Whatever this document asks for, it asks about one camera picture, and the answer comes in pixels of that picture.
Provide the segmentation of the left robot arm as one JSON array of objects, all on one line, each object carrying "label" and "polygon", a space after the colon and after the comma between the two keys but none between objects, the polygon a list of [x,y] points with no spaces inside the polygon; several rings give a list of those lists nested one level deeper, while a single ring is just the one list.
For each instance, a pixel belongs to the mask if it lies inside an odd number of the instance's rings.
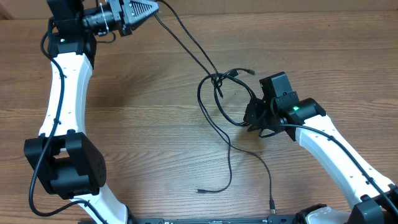
[{"label": "left robot arm", "polygon": [[97,2],[91,9],[81,0],[48,5],[52,16],[40,48],[52,66],[49,105],[38,136],[24,144],[32,183],[40,182],[68,207],[79,205],[95,223],[134,223],[130,209],[107,186],[104,157],[86,135],[86,94],[97,37],[130,35],[159,5],[141,0]]}]

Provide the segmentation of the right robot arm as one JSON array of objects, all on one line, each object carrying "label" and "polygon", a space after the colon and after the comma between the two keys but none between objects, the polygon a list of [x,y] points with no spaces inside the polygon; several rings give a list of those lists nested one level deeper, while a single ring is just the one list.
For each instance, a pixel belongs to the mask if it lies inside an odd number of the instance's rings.
[{"label": "right robot arm", "polygon": [[284,72],[259,81],[264,96],[247,105],[250,131],[285,132],[334,180],[349,212],[317,204],[296,213],[294,223],[397,223],[397,186],[363,159],[312,98],[300,100]]}]

